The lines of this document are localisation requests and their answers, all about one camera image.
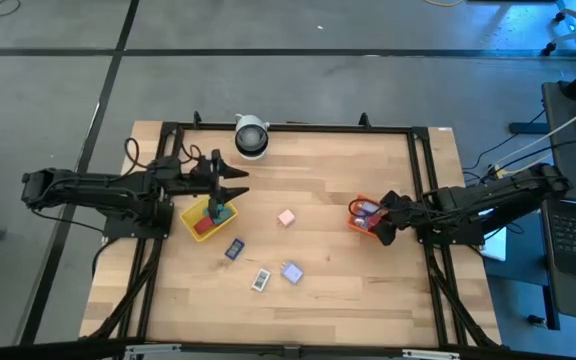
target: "red object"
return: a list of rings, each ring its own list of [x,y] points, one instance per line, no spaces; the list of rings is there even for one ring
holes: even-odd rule
[[[379,224],[379,222],[381,221],[381,214],[379,214],[379,212],[373,216],[370,216],[366,219],[366,229],[372,229],[373,226]]]
[[[197,234],[203,234],[208,229],[210,229],[215,223],[212,221],[210,216],[204,216],[198,223],[195,224],[194,228]]]

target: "yellow bin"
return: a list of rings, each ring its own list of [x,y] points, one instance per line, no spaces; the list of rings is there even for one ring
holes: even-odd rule
[[[232,221],[232,219],[235,218],[235,216],[237,216],[237,209],[235,208],[235,206],[232,203],[226,203],[225,206],[232,211],[232,216],[228,220],[219,224],[219,226],[215,226],[201,235],[197,234],[194,226],[196,223],[199,222],[199,220],[201,220],[205,216],[204,210],[208,208],[208,199],[209,199],[208,197],[203,198],[202,200],[197,202],[192,207],[188,208],[180,215],[181,221],[184,222],[184,224],[192,234],[192,237],[194,237],[195,240],[197,240],[197,242],[202,242],[208,239],[212,234],[216,233],[217,231],[219,231],[219,229],[226,226],[226,224],[228,224],[230,221]]]

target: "wooden tabletop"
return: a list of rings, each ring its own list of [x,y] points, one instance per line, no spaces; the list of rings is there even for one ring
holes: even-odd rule
[[[154,157],[161,122],[137,121],[140,162]],[[430,129],[440,186],[463,185],[450,128]],[[152,303],[148,339],[221,343],[436,346],[423,249],[414,231],[398,232],[388,247],[347,228],[347,204],[358,193],[381,198],[388,190],[414,197],[406,137],[392,134],[270,133],[267,156],[241,158],[232,132],[187,131],[184,143],[205,153],[218,148],[231,166],[250,172],[224,186],[248,186],[233,204],[239,215],[198,243],[179,214],[198,199],[175,197]],[[420,165],[425,169],[418,144]],[[284,228],[277,215],[290,209]],[[224,256],[234,238],[239,257]],[[121,239],[99,259],[81,327],[96,330],[123,296],[136,241]],[[479,255],[452,248],[460,298],[493,340],[499,332]],[[304,272],[297,285],[280,275],[282,262]],[[260,268],[272,275],[260,293],[251,284]],[[135,333],[140,298],[131,320]],[[455,341],[444,299],[449,339]]]

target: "orange container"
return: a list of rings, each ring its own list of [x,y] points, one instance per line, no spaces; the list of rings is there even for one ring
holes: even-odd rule
[[[373,199],[371,199],[371,198],[369,198],[369,197],[367,197],[367,196],[361,195],[361,194],[357,195],[357,199],[366,199],[366,200],[370,200],[370,201],[372,201],[372,202],[375,202],[375,203],[379,204],[379,201],[373,200]],[[353,203],[353,204],[352,204],[352,211],[353,211],[354,213],[358,213],[359,210],[360,210],[359,202]],[[362,234],[366,234],[366,235],[368,235],[368,236],[372,236],[372,237],[374,237],[375,239],[377,238],[377,234],[375,234],[374,232],[364,230],[364,229],[360,228],[359,226],[355,225],[355,218],[356,218],[356,217],[355,217],[353,214],[350,214],[350,215],[348,216],[348,227],[349,227],[349,228],[351,228],[351,229],[353,229],[353,230],[356,230],[356,231],[359,231],[359,232],[362,233]]]

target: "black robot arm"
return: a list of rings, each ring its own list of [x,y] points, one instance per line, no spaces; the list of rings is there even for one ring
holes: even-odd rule
[[[247,172],[228,166],[219,150],[213,150],[210,159],[203,155],[193,157],[196,165],[183,173],[179,154],[184,149],[184,132],[180,125],[169,130],[167,134],[174,135],[171,154],[153,160],[143,171],[114,175],[43,169],[24,174],[21,200],[34,211],[63,204],[97,209],[106,216],[104,236],[109,238],[161,238],[167,237],[170,229],[170,197],[209,195],[209,214],[217,217],[220,204],[248,191],[219,185],[220,177],[248,176]],[[165,140],[160,139],[160,146],[165,145]]]
[[[446,187],[420,201],[388,192],[380,201],[382,220],[374,227],[384,245],[396,231],[414,227],[432,244],[481,245],[489,233],[539,208],[549,197],[563,197],[572,185],[559,170],[538,164],[519,173],[468,188]]]

